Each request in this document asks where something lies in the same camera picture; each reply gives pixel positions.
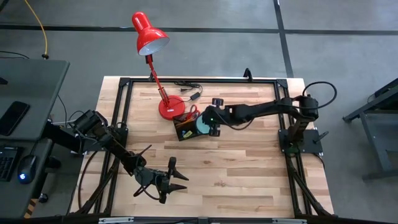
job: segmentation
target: gray floor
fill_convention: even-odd
[[[158,27],[277,28],[271,0],[82,0],[32,1],[45,24],[74,26],[131,26],[131,14],[142,10]],[[397,30],[398,1],[394,0],[280,0],[286,29]],[[22,0],[13,0],[0,13],[0,22],[35,24]],[[51,59],[71,62],[60,96],[68,112],[93,109],[105,75],[148,75],[136,54],[133,32],[47,32]],[[278,34],[169,33],[171,41],[154,55],[161,75],[239,77],[246,67],[257,77],[286,77]],[[40,58],[40,31],[0,30],[0,50]],[[326,80],[336,85],[336,101],[320,110],[316,122],[329,131],[322,140],[326,176],[335,213],[341,217],[398,222],[398,178],[363,182],[361,176],[378,170],[359,121],[341,117],[366,102],[368,96],[398,77],[398,36],[288,35],[295,77],[306,83]],[[310,90],[324,102],[331,91]],[[59,102],[53,109],[62,121]],[[53,174],[46,183],[48,205],[34,216],[66,213],[80,158],[68,158],[70,172]]]

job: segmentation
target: lamp base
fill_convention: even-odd
[[[159,113],[164,119],[171,121],[174,116],[185,112],[185,103],[179,96],[169,96],[169,105],[170,107],[166,107],[163,100],[159,103]]]

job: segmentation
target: black floor stripe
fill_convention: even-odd
[[[0,29],[9,30],[41,30],[36,25],[0,24]],[[49,31],[88,31],[88,32],[135,32],[133,27],[95,27],[95,26],[44,26]],[[279,29],[245,29],[245,28],[181,28],[160,27],[165,32],[211,32],[211,33],[243,33],[243,34],[278,34]],[[398,35],[398,30],[307,30],[283,29],[285,34],[308,35]]]
[[[398,30],[302,30],[286,29],[286,34],[308,35],[398,35]]]
[[[280,37],[280,44],[282,46],[282,55],[284,57],[284,62],[285,62],[286,75],[287,78],[293,78],[294,75],[293,75],[292,62],[290,61],[289,49],[287,48],[284,22],[282,19],[282,13],[280,12],[278,0],[274,0],[274,7],[276,13],[276,21],[278,23],[278,28],[279,28],[279,37]]]
[[[278,29],[240,29],[240,28],[179,28],[158,27],[164,32],[210,32],[243,34],[277,34]],[[40,26],[0,24],[0,29],[41,30]],[[134,27],[90,27],[90,26],[44,26],[48,31],[88,31],[88,32],[136,32]]]

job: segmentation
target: wooden table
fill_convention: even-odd
[[[96,110],[110,122],[120,77],[104,77]],[[301,78],[287,79],[290,95],[304,89]],[[268,84],[203,83],[202,96],[194,103],[203,111],[213,97],[223,98],[224,105],[253,105],[274,100],[274,88]],[[189,99],[195,90],[181,94],[179,86],[164,85],[170,95]],[[124,104],[126,91],[122,98]],[[173,192],[165,205],[145,194],[132,195],[139,188],[133,177],[120,166],[112,216],[161,217],[293,217],[286,163],[280,153],[277,116],[256,118],[243,131],[221,127],[218,138],[200,136],[179,142],[171,121],[160,117],[160,95],[155,83],[134,83],[127,126],[127,150],[139,152],[152,144],[144,157],[147,166],[167,170],[170,156],[177,158],[178,170],[190,181],[172,179],[187,190]],[[186,111],[192,102],[186,103]],[[84,203],[98,185],[104,153],[98,153],[88,167],[82,185]],[[326,210],[333,213],[328,185],[321,162],[303,154],[307,185]],[[149,192],[156,194],[155,187]],[[301,191],[299,195],[302,211]],[[103,207],[107,193],[104,194]],[[71,212],[77,210],[77,193]]]

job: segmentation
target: red scissors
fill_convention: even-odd
[[[195,118],[199,117],[199,115],[200,115],[200,112],[198,111],[198,107],[196,105],[192,105],[191,108],[189,109],[189,113],[185,119],[186,120],[195,119]]]

